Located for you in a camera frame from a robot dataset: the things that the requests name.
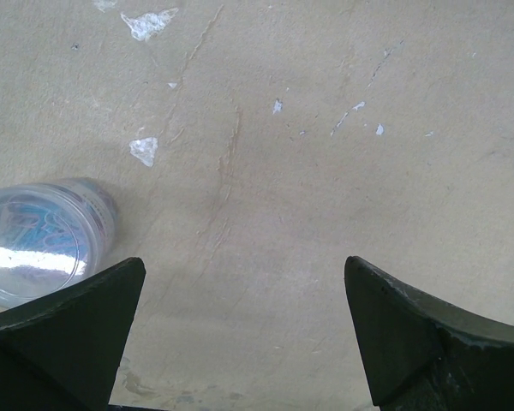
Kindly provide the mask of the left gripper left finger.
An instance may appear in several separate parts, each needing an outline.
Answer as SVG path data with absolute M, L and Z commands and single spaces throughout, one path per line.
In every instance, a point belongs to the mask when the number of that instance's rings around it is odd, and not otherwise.
M 145 276 L 128 258 L 0 312 L 0 410 L 106 410 Z

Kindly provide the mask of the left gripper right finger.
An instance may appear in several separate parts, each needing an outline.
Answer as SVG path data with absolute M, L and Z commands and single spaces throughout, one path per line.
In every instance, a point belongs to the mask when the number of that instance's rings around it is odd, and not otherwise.
M 427 294 L 351 256 L 344 282 L 374 406 L 514 410 L 514 326 Z

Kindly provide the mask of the clear jar of paper clips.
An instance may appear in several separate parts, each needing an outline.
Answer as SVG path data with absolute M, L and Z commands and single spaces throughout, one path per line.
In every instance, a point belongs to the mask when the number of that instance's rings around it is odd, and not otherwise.
M 96 274 L 116 231 L 115 201 L 91 179 L 0 188 L 0 307 Z

